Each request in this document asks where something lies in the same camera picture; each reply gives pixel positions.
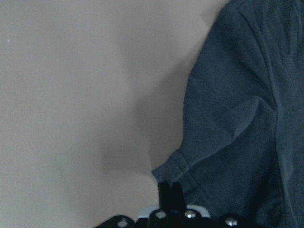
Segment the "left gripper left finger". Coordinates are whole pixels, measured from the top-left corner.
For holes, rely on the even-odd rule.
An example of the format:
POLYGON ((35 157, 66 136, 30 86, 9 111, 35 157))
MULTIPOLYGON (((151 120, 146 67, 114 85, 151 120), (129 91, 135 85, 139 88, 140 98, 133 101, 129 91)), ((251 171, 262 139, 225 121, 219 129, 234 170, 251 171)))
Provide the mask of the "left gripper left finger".
POLYGON ((158 183, 159 206, 162 210, 169 209, 169 185, 166 182, 158 183))

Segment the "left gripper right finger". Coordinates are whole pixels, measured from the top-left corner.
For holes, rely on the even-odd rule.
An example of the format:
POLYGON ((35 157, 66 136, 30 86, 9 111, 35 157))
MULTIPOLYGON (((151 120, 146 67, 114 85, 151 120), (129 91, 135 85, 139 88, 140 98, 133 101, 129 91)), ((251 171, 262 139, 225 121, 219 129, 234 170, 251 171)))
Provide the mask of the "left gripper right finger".
POLYGON ((174 211, 184 211, 186 209, 186 203, 179 182, 174 182, 171 187, 171 209, 174 211))

